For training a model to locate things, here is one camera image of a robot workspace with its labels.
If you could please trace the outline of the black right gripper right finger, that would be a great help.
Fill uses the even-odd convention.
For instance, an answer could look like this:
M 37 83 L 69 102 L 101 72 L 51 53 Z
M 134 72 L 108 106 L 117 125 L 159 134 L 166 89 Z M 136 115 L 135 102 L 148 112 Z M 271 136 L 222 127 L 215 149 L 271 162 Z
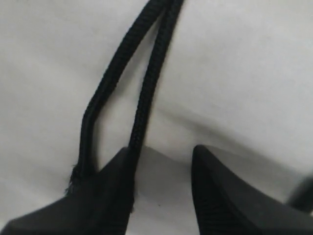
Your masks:
M 201 235 L 311 235 L 312 216 L 240 179 L 209 149 L 192 156 L 192 196 Z

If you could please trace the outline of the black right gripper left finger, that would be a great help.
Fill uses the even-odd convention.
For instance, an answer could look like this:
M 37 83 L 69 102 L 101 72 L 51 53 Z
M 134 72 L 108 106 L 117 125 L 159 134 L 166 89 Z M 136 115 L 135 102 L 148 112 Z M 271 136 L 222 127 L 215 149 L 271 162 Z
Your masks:
M 135 161 L 122 148 L 76 192 L 9 221 L 6 235 L 124 235 L 134 204 Z

